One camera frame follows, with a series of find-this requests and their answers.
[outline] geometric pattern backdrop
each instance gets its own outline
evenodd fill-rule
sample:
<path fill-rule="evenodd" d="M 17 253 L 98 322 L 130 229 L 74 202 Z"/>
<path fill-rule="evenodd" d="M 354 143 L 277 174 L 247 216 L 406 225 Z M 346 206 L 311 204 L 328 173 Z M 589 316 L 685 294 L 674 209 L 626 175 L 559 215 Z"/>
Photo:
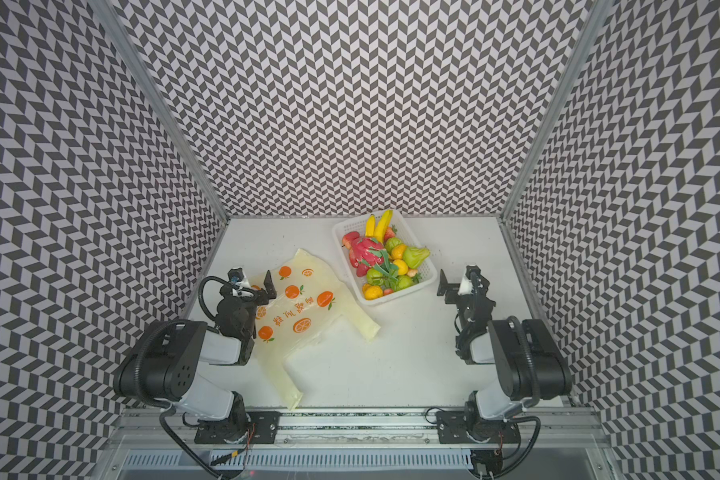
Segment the geometric pattern backdrop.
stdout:
<path fill-rule="evenodd" d="M 0 0 L 1 478 L 90 472 L 220 227 L 87 5 Z"/>
<path fill-rule="evenodd" d="M 615 2 L 510 225 L 624 473 L 720 478 L 720 1 Z"/>
<path fill-rule="evenodd" d="M 499 213 L 592 0 L 113 3 L 229 213 L 299 216 Z"/>

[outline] yellow plastic bag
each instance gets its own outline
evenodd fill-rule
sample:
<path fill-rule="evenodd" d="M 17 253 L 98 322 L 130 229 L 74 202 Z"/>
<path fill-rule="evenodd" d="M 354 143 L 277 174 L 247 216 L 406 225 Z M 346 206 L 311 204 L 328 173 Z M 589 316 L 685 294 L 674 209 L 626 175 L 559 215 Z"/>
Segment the yellow plastic bag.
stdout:
<path fill-rule="evenodd" d="M 264 275 L 251 279 L 260 289 Z M 366 340 L 380 328 L 355 302 L 352 292 L 328 264 L 299 249 L 279 270 L 272 271 L 278 297 L 256 311 L 256 345 L 253 355 L 289 409 L 304 395 L 288 376 L 288 356 L 313 341 L 339 316 L 344 316 Z"/>

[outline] metal corner post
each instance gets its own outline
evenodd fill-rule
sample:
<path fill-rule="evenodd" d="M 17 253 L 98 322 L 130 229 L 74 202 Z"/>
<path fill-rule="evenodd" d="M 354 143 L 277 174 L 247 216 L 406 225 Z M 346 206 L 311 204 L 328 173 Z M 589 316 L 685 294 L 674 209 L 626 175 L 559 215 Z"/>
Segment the metal corner post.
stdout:
<path fill-rule="evenodd" d="M 200 166 L 200 162 L 192 151 L 190 143 L 184 137 L 179 124 L 173 118 L 168 106 L 163 100 L 163 95 L 157 90 L 152 75 L 146 70 L 144 62 L 139 55 L 136 47 L 131 43 L 125 26 L 120 22 L 120 18 L 115 13 L 114 7 L 110 0 L 88 0 L 88 5 L 96 14 L 96 18 L 104 26 L 105 32 L 109 35 L 110 40 L 115 46 L 117 53 L 123 59 L 130 74 L 136 80 L 136 84 L 144 92 L 146 101 L 152 106 L 157 119 L 163 124 L 163 128 L 168 133 L 168 137 L 173 141 L 179 152 L 179 158 L 184 162 L 186 168 L 190 171 L 192 178 L 197 182 L 198 188 L 205 195 L 210 203 L 211 208 L 219 217 L 227 221 L 229 215 L 226 213 L 224 204 L 221 202 L 216 189 L 208 180 L 205 171 Z"/>
<path fill-rule="evenodd" d="M 509 197 L 507 198 L 507 203 L 504 204 L 504 208 L 501 211 L 501 220 L 503 222 L 509 220 L 513 210 L 518 206 L 520 198 L 523 197 L 528 187 L 530 176 L 539 163 L 541 154 L 544 152 L 544 147 L 547 145 L 550 135 L 552 135 L 552 130 L 557 123 L 557 119 L 560 118 L 563 107 L 568 101 L 571 92 L 574 90 L 576 80 L 581 73 L 581 69 L 584 68 L 592 47 L 597 41 L 600 29 L 605 25 L 605 20 L 608 18 L 608 13 L 613 3 L 613 0 L 593 0 L 592 9 L 590 10 L 590 14 L 587 15 L 584 27 L 581 29 L 581 34 L 576 40 L 574 51 L 565 65 L 563 76 L 560 78 L 557 88 L 552 93 L 550 105 L 544 113 L 544 117 L 541 119 L 541 125 L 536 133 L 536 137 L 534 137 L 530 144 L 530 149 L 528 149 L 528 156 L 520 167 L 518 178 L 514 182 Z"/>

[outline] patterned wall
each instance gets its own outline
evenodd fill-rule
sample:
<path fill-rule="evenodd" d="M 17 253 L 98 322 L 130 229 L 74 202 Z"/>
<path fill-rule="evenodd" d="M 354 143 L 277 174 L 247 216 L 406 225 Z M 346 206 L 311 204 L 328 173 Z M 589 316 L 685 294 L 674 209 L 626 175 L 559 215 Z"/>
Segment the patterned wall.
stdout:
<path fill-rule="evenodd" d="M 720 0 L 616 0 L 511 226 L 624 472 L 720 478 Z"/>
<path fill-rule="evenodd" d="M 86 4 L 0 0 L 1 478 L 90 471 L 220 227 Z"/>
<path fill-rule="evenodd" d="M 233 215 L 498 213 L 591 0 L 113 0 Z"/>

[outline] black mounting plate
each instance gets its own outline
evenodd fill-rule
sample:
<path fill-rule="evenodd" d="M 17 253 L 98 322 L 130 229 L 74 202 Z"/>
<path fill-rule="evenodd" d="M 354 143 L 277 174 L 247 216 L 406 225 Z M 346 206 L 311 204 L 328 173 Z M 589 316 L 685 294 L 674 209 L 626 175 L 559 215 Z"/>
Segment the black mounting plate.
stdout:
<path fill-rule="evenodd" d="M 280 412 L 248 412 L 250 423 L 256 427 L 251 438 L 251 445 L 271 445 L 275 443 L 277 425 L 280 420 Z M 236 428 L 231 428 L 225 422 L 208 422 L 197 429 L 195 444 L 198 445 L 233 445 L 240 440 L 240 445 L 245 446 L 247 438 Z"/>
<path fill-rule="evenodd" d="M 437 419 L 438 437 L 440 438 L 441 444 L 499 444 L 501 442 L 499 432 L 504 436 L 505 445 L 508 443 L 518 443 L 520 441 L 518 426 L 507 424 L 504 420 L 480 419 L 480 432 L 487 441 L 478 442 L 467 433 L 467 424 L 464 421 L 463 411 L 449 410 L 446 412 L 436 412 L 434 416 Z"/>

